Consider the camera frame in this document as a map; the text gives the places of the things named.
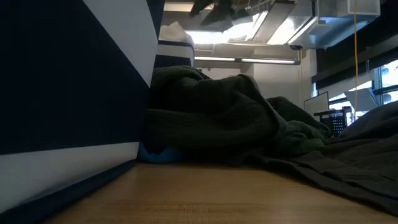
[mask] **wooden desk surface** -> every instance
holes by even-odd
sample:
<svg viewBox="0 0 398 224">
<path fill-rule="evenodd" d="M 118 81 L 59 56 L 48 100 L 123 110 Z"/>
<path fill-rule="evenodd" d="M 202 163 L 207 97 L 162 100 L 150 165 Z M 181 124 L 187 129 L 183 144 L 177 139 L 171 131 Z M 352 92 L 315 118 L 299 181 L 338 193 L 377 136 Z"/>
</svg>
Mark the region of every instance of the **wooden desk surface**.
<svg viewBox="0 0 398 224">
<path fill-rule="evenodd" d="M 47 223 L 398 223 L 264 170 L 138 164 Z"/>
</svg>

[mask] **dark green blanket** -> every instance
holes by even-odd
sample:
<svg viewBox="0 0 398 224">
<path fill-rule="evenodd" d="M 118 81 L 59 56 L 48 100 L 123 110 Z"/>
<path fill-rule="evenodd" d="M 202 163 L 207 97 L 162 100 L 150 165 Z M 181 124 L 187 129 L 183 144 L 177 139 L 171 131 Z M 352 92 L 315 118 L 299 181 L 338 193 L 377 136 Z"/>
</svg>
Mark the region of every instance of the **dark green blanket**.
<svg viewBox="0 0 398 224">
<path fill-rule="evenodd" d="M 143 135 L 148 150 L 246 146 L 294 157 L 323 147 L 329 135 L 285 98 L 265 100 L 249 76 L 212 80 L 192 67 L 154 70 Z"/>
</svg>

